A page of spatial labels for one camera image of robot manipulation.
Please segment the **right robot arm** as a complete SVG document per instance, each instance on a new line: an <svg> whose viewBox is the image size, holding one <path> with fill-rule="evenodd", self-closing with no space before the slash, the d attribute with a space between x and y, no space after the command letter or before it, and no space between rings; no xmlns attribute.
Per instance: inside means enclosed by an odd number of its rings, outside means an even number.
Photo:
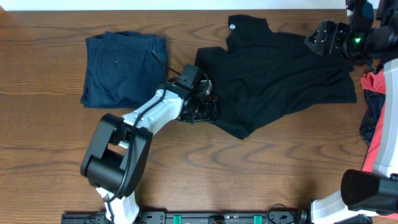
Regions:
<svg viewBox="0 0 398 224"><path fill-rule="evenodd" d="M318 55L368 64L361 78L368 109L360 134L369 149L361 170L347 170L339 191L315 200L296 223L372 223L397 218L397 1L346 0L349 24L322 22L305 45Z"/></svg>

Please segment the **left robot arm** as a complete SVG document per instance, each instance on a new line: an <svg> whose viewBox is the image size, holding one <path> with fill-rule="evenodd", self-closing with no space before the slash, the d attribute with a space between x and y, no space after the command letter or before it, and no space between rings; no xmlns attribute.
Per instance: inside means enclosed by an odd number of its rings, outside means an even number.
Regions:
<svg viewBox="0 0 398 224"><path fill-rule="evenodd" d="M172 120L185 123L217 119L213 85L203 71L187 64L179 77L131 113L104 115L82 160L80 173L101 195L108 223L134 223L139 215L134 191L146 166L154 135Z"/></svg>

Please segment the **black polo shirt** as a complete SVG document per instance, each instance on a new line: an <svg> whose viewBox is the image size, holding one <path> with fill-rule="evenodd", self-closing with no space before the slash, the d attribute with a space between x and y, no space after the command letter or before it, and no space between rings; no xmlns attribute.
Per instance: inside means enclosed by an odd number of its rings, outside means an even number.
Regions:
<svg viewBox="0 0 398 224"><path fill-rule="evenodd" d="M273 32L266 19L229 16L227 49L197 50L195 66L217 97L214 125L245 139L256 129L315 104L355 103L353 67L313 53L304 36Z"/></svg>

